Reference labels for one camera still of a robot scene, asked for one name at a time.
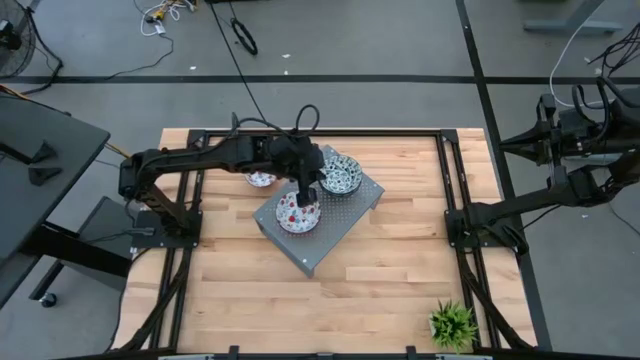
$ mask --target gray metal platform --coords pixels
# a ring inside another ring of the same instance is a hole
[[[330,146],[322,149],[325,158],[338,155]],[[264,235],[271,240],[308,277],[334,246],[347,234],[356,222],[374,209],[384,189],[366,174],[358,191],[348,197],[331,196],[318,183],[312,185],[318,192],[320,222],[304,234],[292,234],[284,230],[276,221],[276,205],[280,198],[291,191],[297,191],[295,183],[287,183],[253,214]]]

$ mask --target potted plant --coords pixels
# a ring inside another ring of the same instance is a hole
[[[456,353],[468,348],[475,340],[478,330],[476,324],[471,323],[471,309],[460,303],[449,300],[444,306],[438,300],[438,310],[429,315],[429,325],[433,341],[440,348],[453,348]]]

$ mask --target wooden table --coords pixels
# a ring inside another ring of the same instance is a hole
[[[184,147],[187,133],[165,129],[160,147]],[[483,130],[459,129],[458,135],[473,201],[499,201]],[[360,162],[386,190],[378,207],[307,279],[251,217],[277,187],[257,189],[242,175],[207,171],[202,239],[191,261],[179,352],[226,353],[230,345],[239,345],[242,353],[404,353],[407,345],[418,352],[442,351],[431,339],[428,314],[438,300],[462,302],[462,292],[456,256],[446,240],[435,139],[313,140]],[[449,146],[447,153],[449,168],[455,169]],[[165,175],[156,184],[175,197],[178,180],[178,174]],[[153,249],[131,269],[114,347],[129,340],[153,308],[164,253]],[[483,254],[496,306],[523,339],[535,344],[513,253],[486,248]],[[475,304],[482,343],[488,346],[482,307],[477,300]],[[168,337],[170,312],[161,344]]]

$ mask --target bowl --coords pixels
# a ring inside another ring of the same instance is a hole
[[[244,174],[244,178],[247,182],[255,187],[267,187],[276,182],[276,176],[256,171],[252,174]]]
[[[320,186],[331,195],[348,196],[358,190],[362,183],[362,168],[354,159],[346,155],[335,155],[325,161],[322,171],[326,179]]]
[[[284,230],[294,234],[306,233],[316,227],[320,214],[317,201],[303,208],[298,207],[295,191],[282,196],[276,206],[276,221]]]

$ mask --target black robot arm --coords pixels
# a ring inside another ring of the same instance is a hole
[[[208,169],[231,173],[261,171],[297,181],[298,204],[305,206],[317,199],[310,185],[324,178],[320,171],[323,166],[318,145],[295,130],[278,137],[235,135],[213,146],[136,153],[120,165],[118,191],[125,199],[143,202],[158,214],[167,233],[189,235],[197,228],[194,226],[197,216],[184,205],[171,201],[154,184],[161,175]]]

